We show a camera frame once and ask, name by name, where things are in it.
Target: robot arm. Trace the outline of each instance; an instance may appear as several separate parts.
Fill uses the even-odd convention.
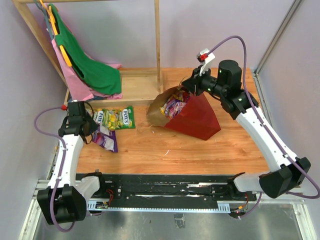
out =
[[[201,65],[195,68],[192,76],[183,81],[182,85],[192,94],[198,96],[203,92],[209,93],[213,98],[221,102],[222,108],[230,114],[252,137],[255,144],[262,152],[270,172],[248,174],[239,173],[229,181],[229,189],[232,195],[247,191],[265,192],[271,198],[277,198],[283,193],[300,185],[304,175],[288,160],[288,157],[302,167],[307,173],[310,169],[310,162],[306,157],[298,158],[267,121],[263,124],[254,110],[265,119],[258,102],[250,94],[254,108],[251,106],[248,97],[241,89],[242,69],[233,60],[223,60],[219,63],[217,78],[211,76],[210,65],[215,58],[212,53],[207,55],[205,49],[197,56]],[[283,155],[274,139],[268,133],[272,133],[287,154]]]
[[[101,172],[88,173],[76,186],[76,170],[80,151],[98,125],[87,113],[84,101],[68,104],[68,115],[58,131],[65,142],[59,142],[59,152],[52,177],[46,189],[39,190],[37,201],[48,224],[82,221],[87,214],[87,203],[95,195],[106,192],[106,183]],[[50,212],[53,198],[54,216]]]

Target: gift bag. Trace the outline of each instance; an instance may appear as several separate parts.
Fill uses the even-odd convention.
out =
[[[158,95],[151,103],[147,119],[154,126],[161,126],[202,140],[208,140],[221,130],[214,110],[206,96],[190,95],[181,112],[172,119],[167,118],[160,110],[167,100],[182,87],[172,87]]]

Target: white label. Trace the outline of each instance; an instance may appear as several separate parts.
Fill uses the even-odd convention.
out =
[[[104,118],[104,111],[98,111],[95,119],[96,123],[100,124],[103,118]]]
[[[129,112],[128,109],[123,109],[122,111],[122,119],[124,125],[129,125]]]

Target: wooden frame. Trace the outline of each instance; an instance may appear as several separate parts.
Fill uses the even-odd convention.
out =
[[[96,2],[108,0],[43,0],[44,3],[70,3],[70,2]],[[38,25],[34,15],[27,4],[34,3],[34,0],[12,0],[20,15],[28,25],[33,35],[41,45],[45,54],[50,59],[52,65],[67,85],[65,77],[61,71],[59,61],[51,43],[46,38],[44,32]],[[95,108],[106,106],[127,106],[127,105],[147,105],[150,104],[158,94],[163,93],[164,83],[160,66],[160,16],[159,0],[154,0],[155,16],[155,49],[156,68],[132,68],[120,69],[122,81],[122,99],[117,100],[93,100],[91,105]],[[69,89],[66,92],[64,103],[66,104],[70,96]]]

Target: wooden tabletop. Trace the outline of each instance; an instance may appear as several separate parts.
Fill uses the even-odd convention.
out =
[[[164,89],[177,86],[192,68],[164,68]],[[217,76],[217,69],[211,74]],[[249,91],[258,100],[250,70],[246,71]],[[195,174],[232,175],[268,170],[261,152],[247,132],[226,113],[220,102],[206,95],[221,131],[204,141],[162,127],[150,126],[148,106],[134,107],[135,129],[116,131],[118,153],[95,143],[84,146],[77,172],[117,174]]]

